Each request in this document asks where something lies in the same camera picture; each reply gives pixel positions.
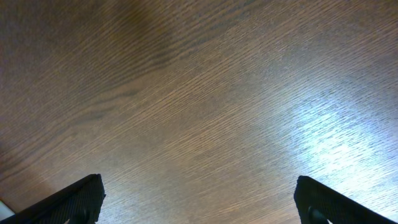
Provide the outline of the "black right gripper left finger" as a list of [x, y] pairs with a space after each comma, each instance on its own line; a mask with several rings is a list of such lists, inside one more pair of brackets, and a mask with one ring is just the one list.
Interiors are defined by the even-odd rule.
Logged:
[[1, 224], [95, 224], [105, 196], [101, 175], [90, 174]]

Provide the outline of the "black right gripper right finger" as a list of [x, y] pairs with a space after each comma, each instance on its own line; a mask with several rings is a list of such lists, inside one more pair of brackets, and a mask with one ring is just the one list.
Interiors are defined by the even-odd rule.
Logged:
[[299, 176], [294, 201], [302, 224], [397, 224], [308, 176]]

